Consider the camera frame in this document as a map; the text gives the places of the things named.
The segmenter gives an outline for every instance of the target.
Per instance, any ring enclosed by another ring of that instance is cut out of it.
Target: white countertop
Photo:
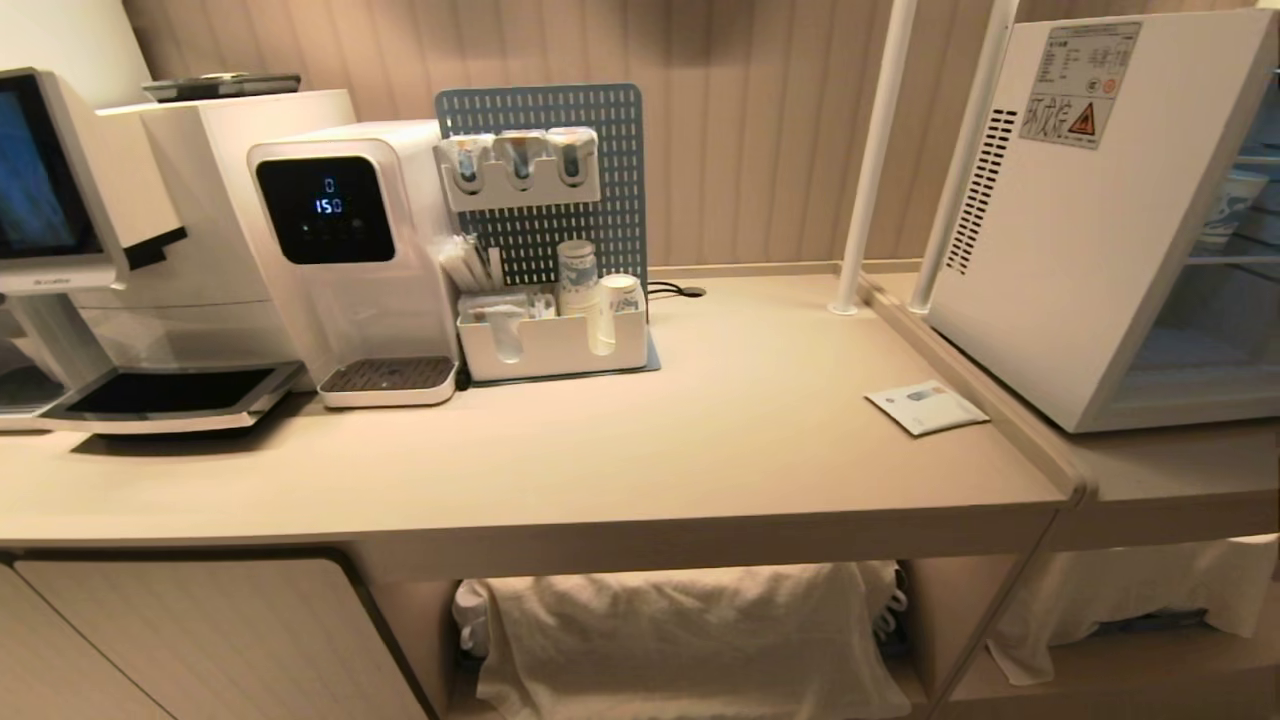
[[[992,425],[911,438],[863,395],[936,373],[828,275],[657,300],[657,373],[301,406],[210,443],[0,436],[0,546],[180,544],[808,514],[1052,509]]]

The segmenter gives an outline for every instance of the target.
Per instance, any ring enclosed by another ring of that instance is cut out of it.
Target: white towel
[[[1028,573],[987,647],[1014,685],[1053,679],[1048,648],[1101,623],[1160,610],[1198,610],[1215,628],[1251,637],[1276,566],[1280,536],[1059,552]]]
[[[893,560],[873,560],[859,562],[867,592],[867,615],[876,626],[877,619],[886,625],[886,633],[893,632],[896,621],[886,610],[897,587],[897,562]],[[481,580],[462,580],[453,593],[453,621],[461,630],[458,647],[472,657],[489,657],[489,598],[480,585]],[[906,596],[899,593],[901,602],[895,607],[906,610]]]
[[[895,566],[468,580],[489,605],[476,696],[507,720],[902,716],[872,637]]]

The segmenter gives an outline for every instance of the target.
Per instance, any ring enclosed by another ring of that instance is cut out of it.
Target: label sticker
[[[1019,136],[1097,150],[1140,29],[1115,23],[1051,31]]]

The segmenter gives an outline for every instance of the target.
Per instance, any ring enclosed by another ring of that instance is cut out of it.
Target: drip tray
[[[301,363],[219,369],[115,369],[41,413],[44,427],[102,434],[224,430],[257,423]]]
[[[330,407],[438,405],[453,397],[458,364],[449,357],[366,357],[334,370],[320,383]]]

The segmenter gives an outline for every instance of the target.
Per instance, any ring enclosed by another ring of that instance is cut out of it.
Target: digital display
[[[101,251],[37,79],[0,77],[0,260]]]
[[[338,193],[337,178],[324,179],[324,195],[316,197],[316,213],[320,215],[340,215],[342,197]]]
[[[378,172],[367,159],[266,160],[256,172],[275,238],[291,263],[385,263],[396,256]]]

